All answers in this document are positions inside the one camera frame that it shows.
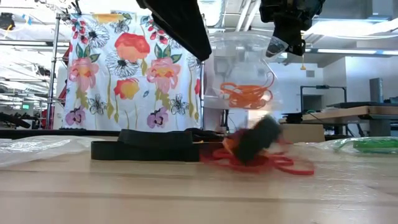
red flower print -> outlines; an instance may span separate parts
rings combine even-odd
[[[118,80],[113,91],[116,96],[120,95],[120,99],[122,100],[132,100],[134,95],[139,91],[138,79],[128,78],[125,80]]]
[[[197,79],[197,84],[195,85],[195,94],[199,94],[200,92],[200,79]]]
[[[160,43],[162,43],[164,45],[167,45],[167,38],[166,37],[160,35],[159,36],[159,41],[160,41]]]
[[[86,22],[78,21],[77,19],[72,19],[72,31],[74,31],[73,39],[77,39],[80,36],[82,43],[87,44],[88,39],[85,37],[86,33]]]
[[[156,31],[153,32],[153,33],[150,35],[150,39],[151,39],[151,40],[154,40],[155,38],[156,38]]]
[[[165,36],[164,30],[159,29],[158,27],[156,27],[156,25],[155,25],[153,20],[149,21],[148,23],[150,24],[150,26],[148,27],[148,31],[149,32],[153,31],[153,33],[151,33],[151,35],[150,35],[150,39],[151,40],[155,40],[156,38],[159,38],[159,42],[160,43],[162,43],[164,45],[167,45],[168,40],[167,40],[167,38]]]
[[[142,35],[124,33],[114,43],[119,57],[136,63],[138,59],[144,59],[150,52],[150,47]]]

pink flower print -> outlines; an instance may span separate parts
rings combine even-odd
[[[162,93],[168,93],[170,87],[175,89],[178,83],[178,74],[181,66],[174,64],[170,57],[153,60],[147,69],[147,80],[156,83]]]
[[[167,108],[162,107],[159,110],[155,110],[147,118],[148,127],[154,128],[155,126],[164,128],[166,122],[169,121],[169,115],[167,114]]]
[[[80,106],[79,108],[75,108],[74,110],[70,111],[66,117],[65,121],[68,125],[78,124],[81,123],[86,119],[86,113],[84,112],[84,107]]]
[[[77,82],[81,91],[86,91],[88,87],[95,86],[95,74],[99,70],[99,66],[91,62],[90,58],[78,58],[73,60],[69,68],[69,80]]]

metal pole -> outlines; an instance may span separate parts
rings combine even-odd
[[[303,102],[303,89],[304,86],[300,86],[300,101],[301,101],[301,113],[304,111],[304,102]]]
[[[60,20],[61,15],[57,13],[55,23],[55,34],[52,49],[52,61],[51,61],[51,76],[50,76],[50,86],[49,86],[49,97],[47,98],[47,117],[45,120],[45,128],[50,129],[50,118],[51,118],[51,107],[52,107],[52,97],[54,92],[54,80],[55,80],[55,64],[57,62],[57,47],[58,47],[58,37],[60,33]]]
[[[343,91],[344,91],[344,103],[347,103],[347,88],[346,87],[342,87]]]
[[[205,107],[205,62],[200,65],[200,126],[205,128],[205,118],[203,111]]]

black line drawing flower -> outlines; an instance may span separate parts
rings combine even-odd
[[[87,25],[85,36],[88,37],[88,45],[94,49],[104,47],[109,40],[108,30],[97,22]]]
[[[182,94],[175,95],[175,99],[170,100],[170,104],[172,105],[172,114],[178,113],[180,115],[184,115],[189,106],[187,102],[182,102]]]
[[[101,96],[99,94],[95,95],[95,98],[89,98],[88,104],[90,105],[91,114],[104,114],[104,109],[106,108],[106,103],[101,101]]]
[[[170,45],[171,49],[180,49],[181,48],[181,45],[171,37],[169,37],[169,45]]]
[[[131,19],[123,19],[119,22],[112,22],[110,26],[114,29],[115,34],[120,34],[122,32],[129,32]]]
[[[116,75],[119,78],[131,77],[136,74],[139,68],[137,62],[131,63],[129,60],[119,57],[117,52],[108,54],[105,63],[111,75]]]
[[[201,62],[193,54],[188,53],[187,56],[188,67],[191,71],[195,72],[196,75],[200,74]]]

transparent container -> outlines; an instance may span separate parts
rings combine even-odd
[[[215,33],[213,53],[205,62],[205,107],[216,109],[275,110],[282,101],[276,74],[266,57],[270,37],[251,32]]]

